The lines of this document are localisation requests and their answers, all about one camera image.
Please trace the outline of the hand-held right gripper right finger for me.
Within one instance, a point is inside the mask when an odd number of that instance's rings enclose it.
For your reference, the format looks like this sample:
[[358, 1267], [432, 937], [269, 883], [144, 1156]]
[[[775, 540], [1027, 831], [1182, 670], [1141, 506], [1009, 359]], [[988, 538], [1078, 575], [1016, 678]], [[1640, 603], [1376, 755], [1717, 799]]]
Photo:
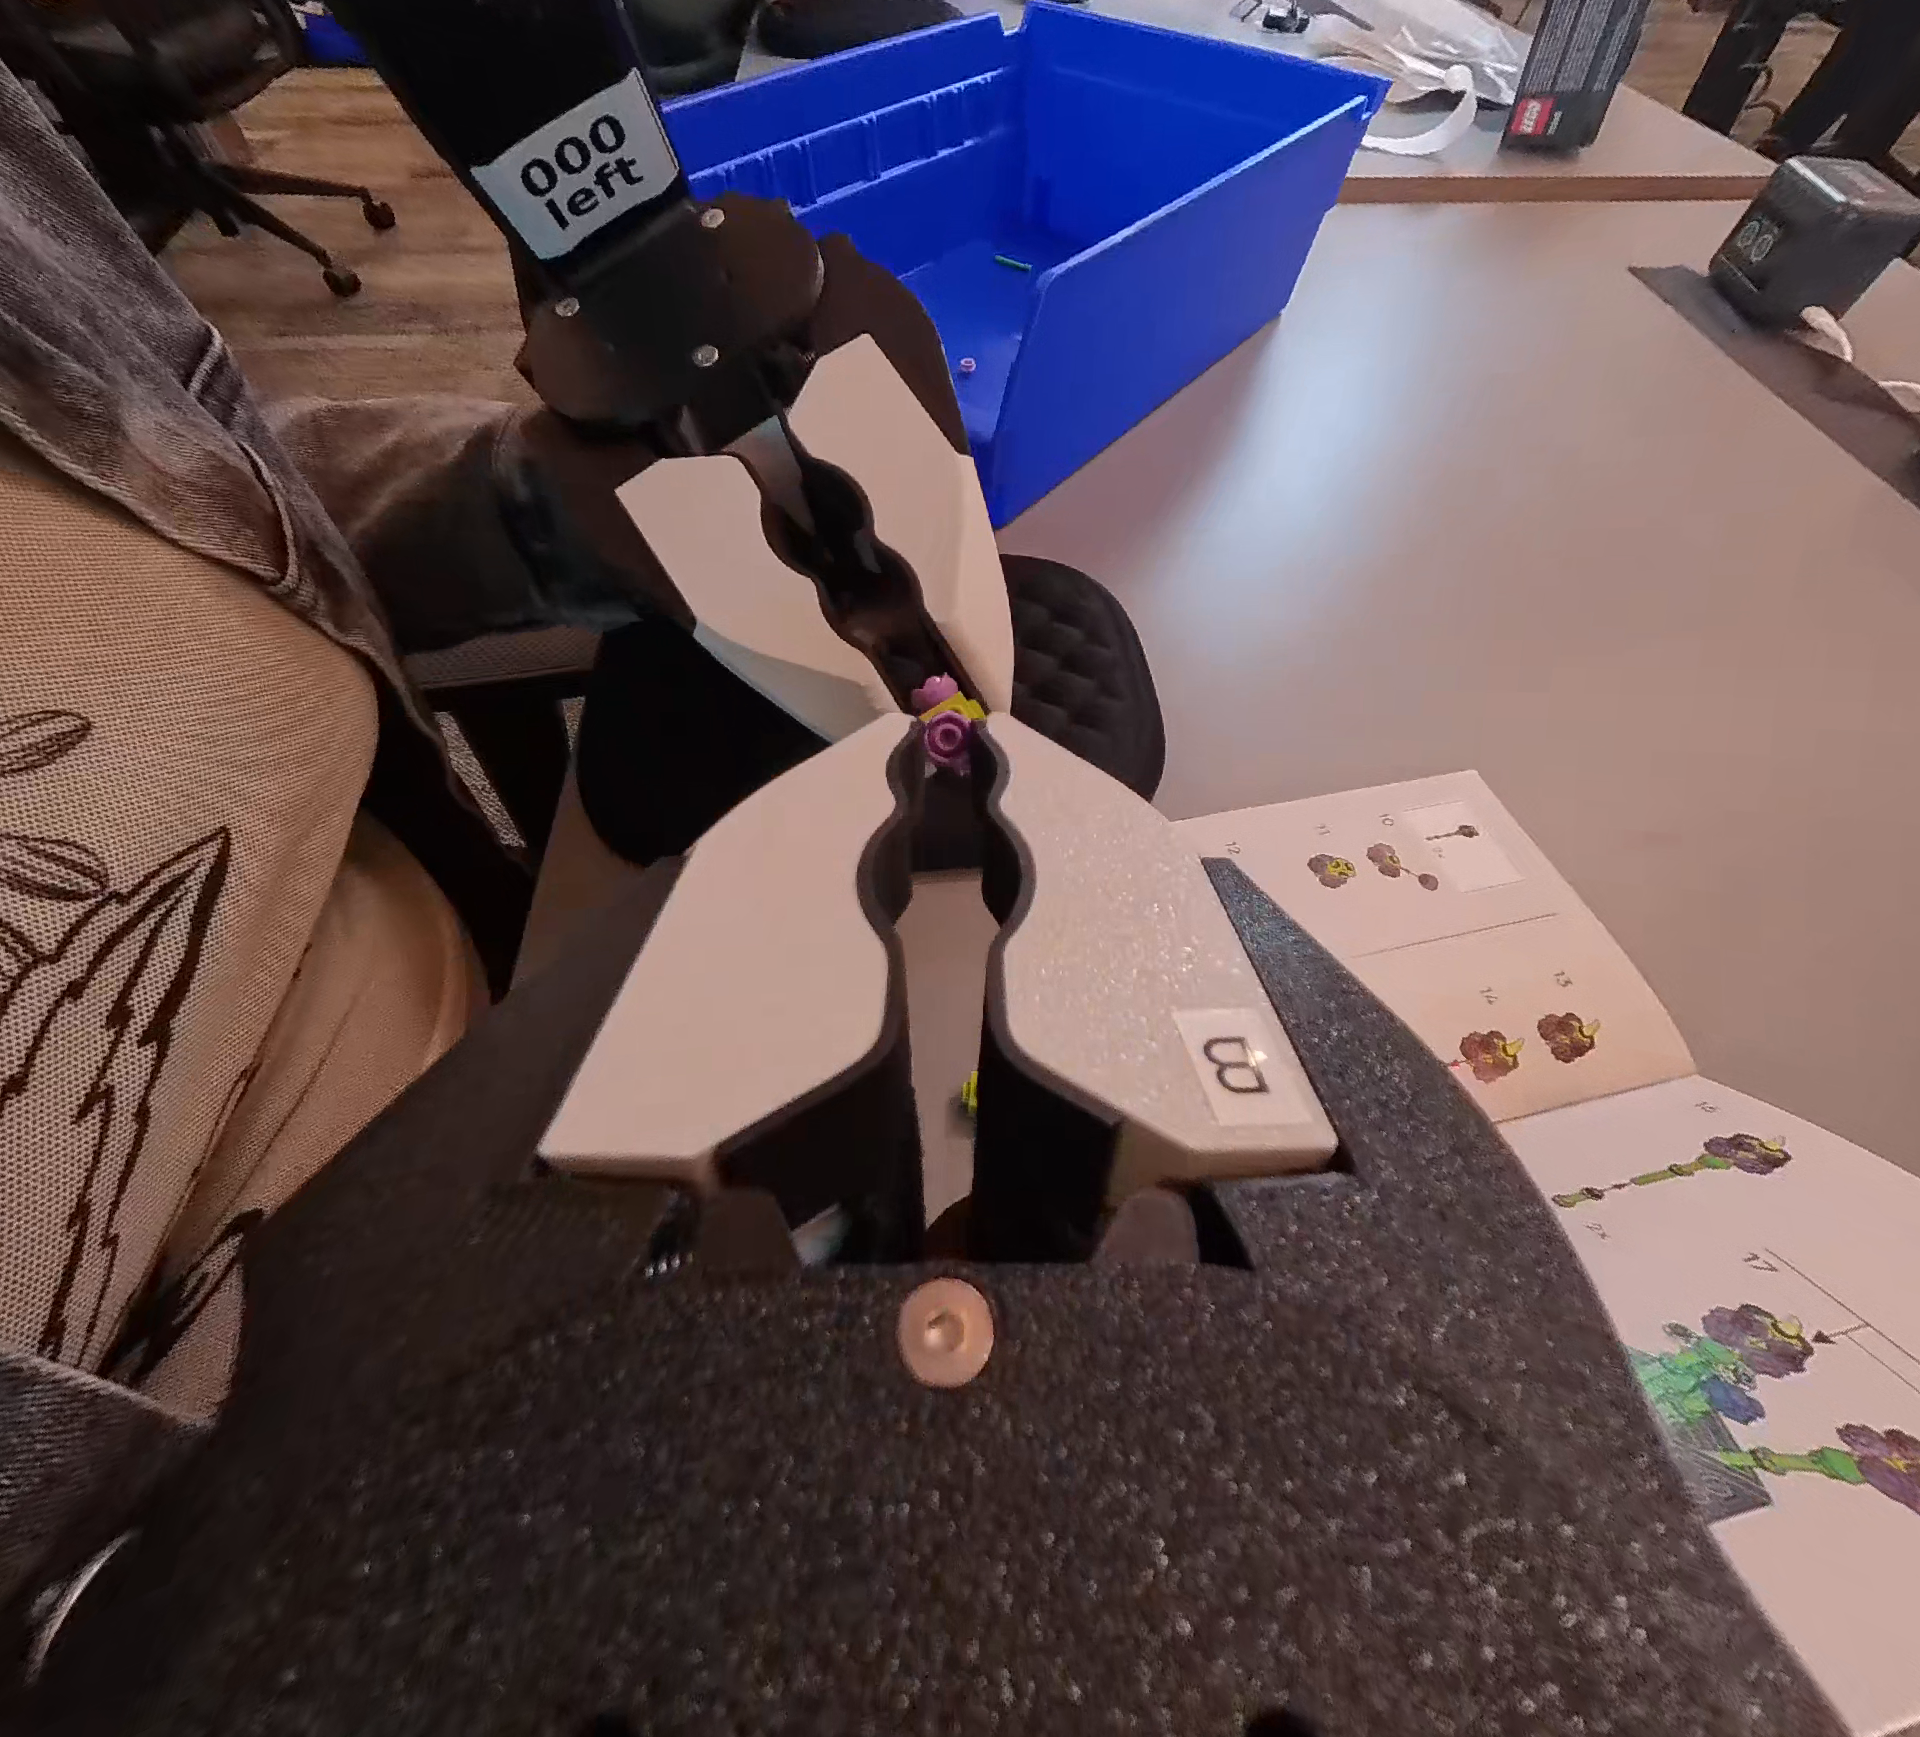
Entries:
[[1338, 1138], [1203, 862], [1150, 802], [1027, 724], [976, 730], [996, 919], [977, 1138], [996, 1175], [1319, 1173]]

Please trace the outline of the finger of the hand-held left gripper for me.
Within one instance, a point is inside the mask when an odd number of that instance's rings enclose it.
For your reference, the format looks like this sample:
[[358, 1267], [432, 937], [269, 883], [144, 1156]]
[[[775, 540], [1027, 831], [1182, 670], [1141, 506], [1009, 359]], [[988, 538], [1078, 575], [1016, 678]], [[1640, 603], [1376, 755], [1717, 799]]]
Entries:
[[616, 497], [718, 665], [825, 741], [900, 716], [874, 665], [829, 626], [818, 583], [780, 557], [737, 456], [665, 459]]
[[1006, 713], [1009, 596], [939, 332], [850, 241], [822, 241], [820, 260], [805, 375], [780, 417], [803, 503], [795, 559], [828, 624], [901, 706], [947, 675]]

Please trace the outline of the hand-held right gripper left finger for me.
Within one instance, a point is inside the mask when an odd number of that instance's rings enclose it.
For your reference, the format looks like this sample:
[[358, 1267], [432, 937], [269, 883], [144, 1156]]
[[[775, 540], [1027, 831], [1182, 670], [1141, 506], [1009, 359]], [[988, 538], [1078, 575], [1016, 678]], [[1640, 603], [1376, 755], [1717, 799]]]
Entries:
[[880, 716], [689, 846], [542, 1131], [542, 1164], [718, 1187], [886, 1052], [900, 909], [881, 903], [880, 861], [908, 829], [918, 758], [918, 720]]

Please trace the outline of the grey desk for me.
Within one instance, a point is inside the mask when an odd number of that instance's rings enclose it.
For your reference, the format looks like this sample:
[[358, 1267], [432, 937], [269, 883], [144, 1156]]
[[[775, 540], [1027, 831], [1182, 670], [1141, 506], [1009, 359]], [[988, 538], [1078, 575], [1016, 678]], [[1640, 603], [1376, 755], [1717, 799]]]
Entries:
[[1159, 678], [1161, 806], [1475, 772], [1697, 1077], [1916, 1176], [1916, 439], [1697, 274], [1763, 167], [1360, 158], [1273, 327], [1006, 531]]

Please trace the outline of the building instruction booklet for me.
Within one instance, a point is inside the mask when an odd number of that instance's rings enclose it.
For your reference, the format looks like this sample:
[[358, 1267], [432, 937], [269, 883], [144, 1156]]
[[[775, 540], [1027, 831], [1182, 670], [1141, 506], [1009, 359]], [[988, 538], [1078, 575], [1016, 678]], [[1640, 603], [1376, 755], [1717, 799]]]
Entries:
[[1699, 1077], [1471, 770], [1175, 831], [1497, 1122], [1733, 1572], [1852, 1734], [1916, 1734], [1916, 1176]]

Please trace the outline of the blue plastic bin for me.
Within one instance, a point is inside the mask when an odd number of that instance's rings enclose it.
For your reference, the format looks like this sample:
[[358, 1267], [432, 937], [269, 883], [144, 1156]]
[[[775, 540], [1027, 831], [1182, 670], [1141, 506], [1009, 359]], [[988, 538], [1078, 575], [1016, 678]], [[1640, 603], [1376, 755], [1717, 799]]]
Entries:
[[[1380, 78], [1034, 2], [689, 95], [700, 197], [780, 198], [906, 284], [937, 330], [991, 523], [1275, 318]], [[1030, 276], [996, 268], [1007, 253]]]

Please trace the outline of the printed shirt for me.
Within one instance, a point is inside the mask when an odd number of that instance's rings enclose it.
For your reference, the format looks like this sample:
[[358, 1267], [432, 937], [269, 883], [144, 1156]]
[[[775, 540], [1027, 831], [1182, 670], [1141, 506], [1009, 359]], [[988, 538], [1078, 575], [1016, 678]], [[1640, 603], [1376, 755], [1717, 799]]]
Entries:
[[238, 1248], [470, 1028], [365, 667], [4, 444], [4, 1348], [187, 1421]]

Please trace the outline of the white plastic bag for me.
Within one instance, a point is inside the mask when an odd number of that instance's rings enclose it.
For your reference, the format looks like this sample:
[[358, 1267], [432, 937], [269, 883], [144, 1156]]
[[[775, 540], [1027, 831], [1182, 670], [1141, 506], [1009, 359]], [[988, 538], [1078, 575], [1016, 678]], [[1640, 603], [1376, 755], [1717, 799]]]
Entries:
[[1332, 0], [1306, 31], [1307, 55], [1384, 83], [1362, 154], [1417, 161], [1504, 128], [1518, 105], [1527, 39], [1467, 0]]

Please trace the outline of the black cube device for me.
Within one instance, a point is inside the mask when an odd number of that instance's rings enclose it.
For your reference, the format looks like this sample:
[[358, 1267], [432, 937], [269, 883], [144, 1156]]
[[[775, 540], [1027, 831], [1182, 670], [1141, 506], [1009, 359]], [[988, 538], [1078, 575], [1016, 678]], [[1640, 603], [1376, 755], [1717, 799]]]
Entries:
[[1855, 158], [1801, 154], [1777, 165], [1707, 262], [1709, 284], [1748, 322], [1841, 318], [1917, 241], [1917, 198]]

